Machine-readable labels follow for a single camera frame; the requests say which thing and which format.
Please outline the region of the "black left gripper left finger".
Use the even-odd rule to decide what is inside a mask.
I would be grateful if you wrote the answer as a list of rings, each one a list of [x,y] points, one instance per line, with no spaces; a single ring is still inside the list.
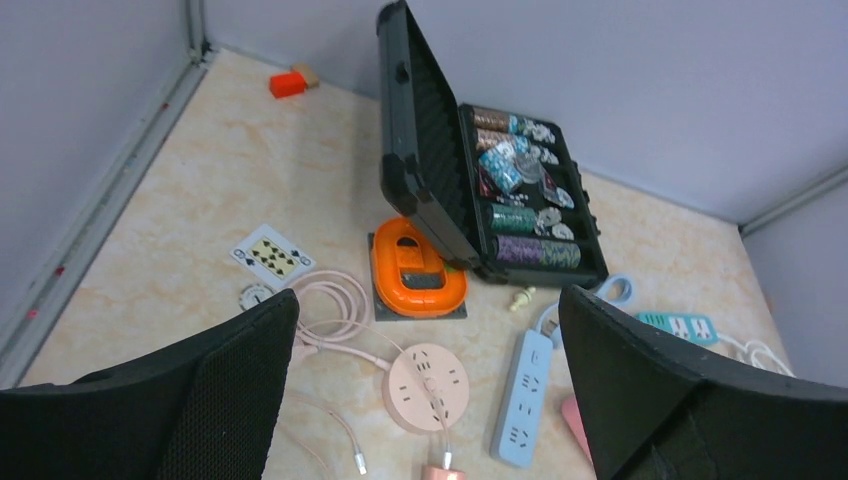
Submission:
[[[300,313],[283,290],[66,385],[1,394],[5,479],[258,479]]]

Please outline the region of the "small salmon charger plug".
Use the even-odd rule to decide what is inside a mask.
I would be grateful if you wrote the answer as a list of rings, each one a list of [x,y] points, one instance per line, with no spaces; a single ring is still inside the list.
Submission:
[[[465,480],[466,474],[459,470],[448,469],[435,465],[422,468],[421,480]]]

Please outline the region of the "light blue power strip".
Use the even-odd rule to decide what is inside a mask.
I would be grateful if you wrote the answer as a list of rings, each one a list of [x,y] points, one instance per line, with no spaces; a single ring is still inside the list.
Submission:
[[[538,331],[518,337],[489,447],[493,458],[518,468],[532,464],[553,352]]]

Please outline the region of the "round pink power socket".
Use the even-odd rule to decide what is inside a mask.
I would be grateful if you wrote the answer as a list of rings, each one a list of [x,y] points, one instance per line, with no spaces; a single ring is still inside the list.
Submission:
[[[470,382],[459,358],[433,343],[399,354],[383,378],[382,396],[390,417],[416,434],[441,432],[465,413]]]

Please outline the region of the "pink triangular power socket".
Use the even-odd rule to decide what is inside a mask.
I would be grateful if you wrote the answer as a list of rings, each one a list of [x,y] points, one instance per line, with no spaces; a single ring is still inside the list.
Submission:
[[[593,460],[575,395],[568,396],[562,402],[561,414],[585,457],[592,464]]]

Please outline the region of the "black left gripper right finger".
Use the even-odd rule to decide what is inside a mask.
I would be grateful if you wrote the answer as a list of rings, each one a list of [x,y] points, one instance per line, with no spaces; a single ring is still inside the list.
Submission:
[[[762,370],[565,287],[559,318],[600,479],[843,479],[844,388]]]

